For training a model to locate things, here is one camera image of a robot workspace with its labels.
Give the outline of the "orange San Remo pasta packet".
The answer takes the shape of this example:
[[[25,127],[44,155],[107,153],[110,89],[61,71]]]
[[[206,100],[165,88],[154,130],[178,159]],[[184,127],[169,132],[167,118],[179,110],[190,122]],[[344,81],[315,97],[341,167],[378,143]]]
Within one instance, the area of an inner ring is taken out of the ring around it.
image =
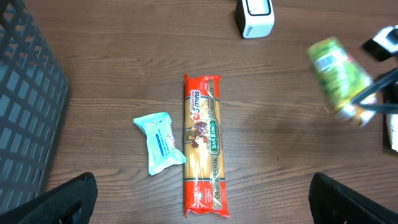
[[[184,213],[230,217],[224,172],[220,75],[185,75]]]

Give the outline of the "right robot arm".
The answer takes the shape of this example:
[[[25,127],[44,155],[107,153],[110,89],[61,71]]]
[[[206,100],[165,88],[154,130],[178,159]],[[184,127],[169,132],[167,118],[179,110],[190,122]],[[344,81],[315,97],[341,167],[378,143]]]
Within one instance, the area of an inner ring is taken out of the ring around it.
[[[391,57],[397,58],[397,25],[381,29],[372,39],[366,41],[362,48],[378,62]],[[383,90],[385,96],[390,96],[392,103],[363,103],[363,100],[378,90]],[[373,84],[356,95],[351,102],[376,113],[397,114],[397,68],[378,76]]]

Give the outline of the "green drink pouch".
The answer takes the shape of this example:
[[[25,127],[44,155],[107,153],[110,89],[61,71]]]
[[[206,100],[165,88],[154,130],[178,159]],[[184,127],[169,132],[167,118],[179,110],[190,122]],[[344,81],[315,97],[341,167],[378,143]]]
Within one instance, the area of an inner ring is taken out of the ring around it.
[[[335,117],[349,120],[358,126],[368,124],[375,112],[358,106],[353,103],[353,99],[373,84],[372,77],[336,37],[312,45],[307,54]]]

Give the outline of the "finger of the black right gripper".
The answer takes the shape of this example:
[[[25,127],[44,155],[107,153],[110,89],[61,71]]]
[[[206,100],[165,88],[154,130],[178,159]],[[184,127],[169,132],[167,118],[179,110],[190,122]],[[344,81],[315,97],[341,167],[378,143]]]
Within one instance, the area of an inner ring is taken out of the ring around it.
[[[360,107],[365,110],[374,111],[375,113],[382,114],[397,114],[398,107],[397,104],[383,104],[383,105],[362,105],[359,104]]]
[[[378,76],[376,82],[366,87],[362,92],[360,92],[352,99],[352,103],[364,106],[364,104],[361,104],[361,102],[365,98],[367,98],[369,95],[372,95],[373,93],[376,93],[378,90],[388,86],[388,84],[394,81],[397,81],[397,68]]]

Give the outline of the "white tube gold cap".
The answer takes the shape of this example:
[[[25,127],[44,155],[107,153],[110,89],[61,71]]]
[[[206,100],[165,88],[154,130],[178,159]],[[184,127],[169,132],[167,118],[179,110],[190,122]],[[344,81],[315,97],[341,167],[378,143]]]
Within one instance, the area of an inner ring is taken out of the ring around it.
[[[387,137],[389,140],[389,144],[391,145],[391,149],[397,152],[398,151],[398,136],[397,136],[398,114],[386,115],[386,128],[387,128]]]

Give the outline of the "teal snack bar packet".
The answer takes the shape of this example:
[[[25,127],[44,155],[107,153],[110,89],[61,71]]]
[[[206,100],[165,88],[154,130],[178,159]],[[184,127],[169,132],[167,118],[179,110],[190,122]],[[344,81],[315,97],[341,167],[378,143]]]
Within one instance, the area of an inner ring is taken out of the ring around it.
[[[134,118],[133,122],[146,135],[150,175],[159,174],[170,166],[186,163],[187,158],[175,146],[172,119],[167,112]]]

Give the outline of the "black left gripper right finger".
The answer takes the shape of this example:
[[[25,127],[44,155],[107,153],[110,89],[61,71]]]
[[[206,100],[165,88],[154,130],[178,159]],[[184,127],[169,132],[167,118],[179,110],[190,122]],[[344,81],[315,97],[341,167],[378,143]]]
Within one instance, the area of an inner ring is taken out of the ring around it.
[[[397,213],[317,172],[310,184],[308,201],[315,224],[397,223]]]

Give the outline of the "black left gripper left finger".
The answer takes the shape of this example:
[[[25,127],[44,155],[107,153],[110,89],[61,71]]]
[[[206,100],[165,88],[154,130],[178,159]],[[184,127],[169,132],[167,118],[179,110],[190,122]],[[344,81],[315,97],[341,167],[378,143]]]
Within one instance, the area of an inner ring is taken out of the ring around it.
[[[1,224],[88,224],[97,196],[95,177],[85,172],[1,214]]]

